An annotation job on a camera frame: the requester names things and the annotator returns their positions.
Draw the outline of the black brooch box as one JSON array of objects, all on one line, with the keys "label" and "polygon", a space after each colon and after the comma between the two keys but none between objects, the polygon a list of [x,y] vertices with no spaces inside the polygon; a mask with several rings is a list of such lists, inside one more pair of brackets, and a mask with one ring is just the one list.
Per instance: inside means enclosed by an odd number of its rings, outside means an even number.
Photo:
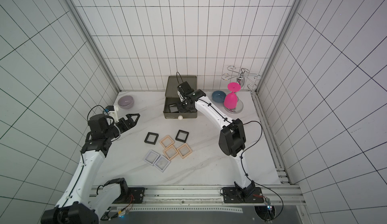
[{"label": "black brooch box", "polygon": [[168,109],[170,113],[179,113],[179,107],[177,103],[168,105]]},{"label": "black brooch box", "polygon": [[186,141],[188,139],[188,136],[189,136],[189,132],[183,131],[183,130],[179,130],[177,135],[176,135],[176,137],[175,137],[175,140],[179,141],[179,142],[186,143]]},{"label": "black brooch box", "polygon": [[155,145],[158,140],[158,137],[158,133],[148,132],[144,142],[147,144]]}]

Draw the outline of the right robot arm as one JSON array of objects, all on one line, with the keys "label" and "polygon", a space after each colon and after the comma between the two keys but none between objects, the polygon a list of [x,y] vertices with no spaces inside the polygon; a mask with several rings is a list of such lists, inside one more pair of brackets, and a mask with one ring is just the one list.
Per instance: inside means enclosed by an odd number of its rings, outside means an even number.
[{"label": "right robot arm", "polygon": [[257,197],[255,194],[258,189],[256,183],[249,177],[247,163],[243,157],[247,141],[243,122],[222,113],[202,90],[195,91],[179,86],[177,93],[180,99],[177,104],[179,110],[197,110],[220,130],[219,147],[225,155],[231,157],[233,167],[238,172],[238,179],[234,182],[235,186],[231,188],[228,198],[241,203],[247,203],[253,199],[263,200],[263,197]]}]

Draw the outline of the three-tier drawer cabinet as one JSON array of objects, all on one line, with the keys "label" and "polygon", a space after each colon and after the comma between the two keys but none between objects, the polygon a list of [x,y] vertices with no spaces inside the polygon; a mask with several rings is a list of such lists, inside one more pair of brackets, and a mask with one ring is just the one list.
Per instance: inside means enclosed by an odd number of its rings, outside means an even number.
[{"label": "three-tier drawer cabinet", "polygon": [[197,118],[198,113],[196,112],[186,112],[186,113],[170,113],[168,105],[174,103],[180,103],[180,98],[178,95],[178,85],[182,82],[187,81],[193,90],[197,90],[197,77],[193,75],[183,76],[182,78],[178,75],[171,75],[168,77],[167,86],[165,90],[165,103],[163,114],[165,119],[178,119],[179,116],[182,116],[184,119]]}]

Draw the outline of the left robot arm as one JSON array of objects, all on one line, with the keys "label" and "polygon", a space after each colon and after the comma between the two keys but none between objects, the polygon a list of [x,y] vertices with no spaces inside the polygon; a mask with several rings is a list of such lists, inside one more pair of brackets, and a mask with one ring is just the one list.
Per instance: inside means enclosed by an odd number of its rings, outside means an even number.
[{"label": "left robot arm", "polygon": [[109,113],[88,120],[90,132],[75,174],[55,207],[43,213],[42,224],[97,224],[113,203],[124,203],[132,197],[124,178],[107,181],[93,200],[90,193],[112,142],[135,127],[139,118],[140,114],[127,114],[117,119]]}]

